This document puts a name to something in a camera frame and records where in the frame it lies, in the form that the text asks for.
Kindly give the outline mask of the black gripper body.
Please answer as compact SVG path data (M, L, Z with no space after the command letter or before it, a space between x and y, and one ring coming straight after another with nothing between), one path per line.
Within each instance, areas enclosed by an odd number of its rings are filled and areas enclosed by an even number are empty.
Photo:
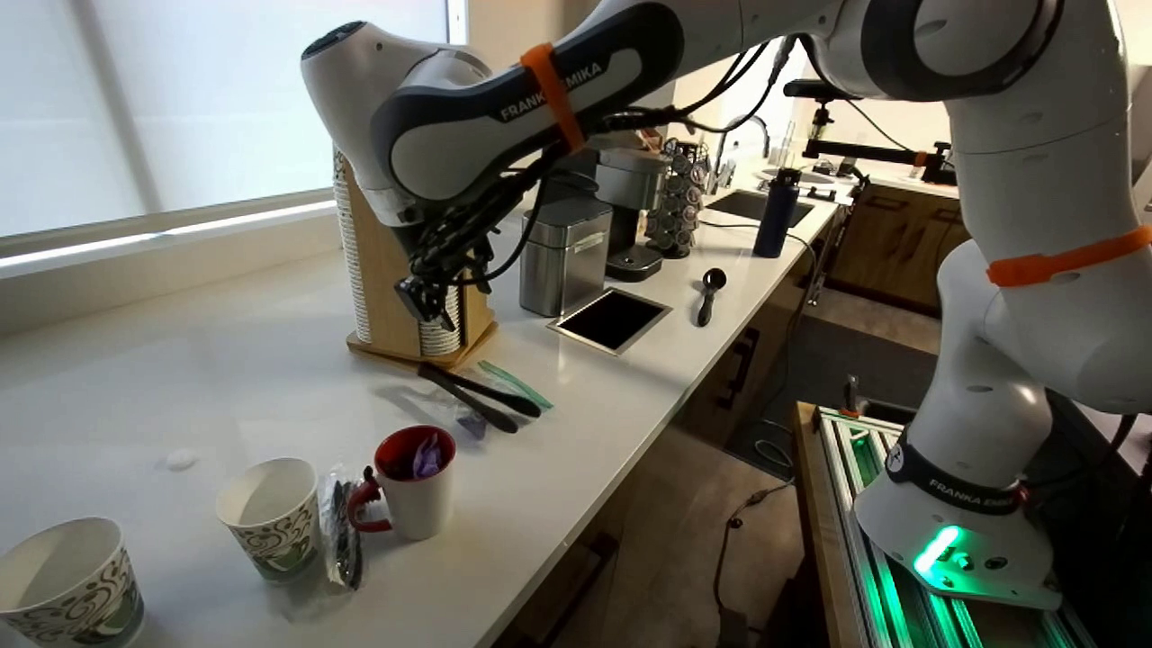
M492 201L473 201L427 211L424 223L403 234L407 279L401 292L418 301L437 301L449 283L487 283L492 245L491 234L503 211Z

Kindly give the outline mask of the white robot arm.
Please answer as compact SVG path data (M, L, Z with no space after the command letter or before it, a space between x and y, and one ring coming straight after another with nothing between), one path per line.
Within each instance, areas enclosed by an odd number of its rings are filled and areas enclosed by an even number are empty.
M304 82L403 240L403 307L447 324L447 289L487 268L487 232L545 168L593 135L667 121L653 91L779 36L805 42L820 105L947 111L969 232L937 273L928 391L857 531L937 595L1054 609L1021 490L1048 399L1152 408L1152 245L1110 0L601 0L503 72L348 21L304 52Z

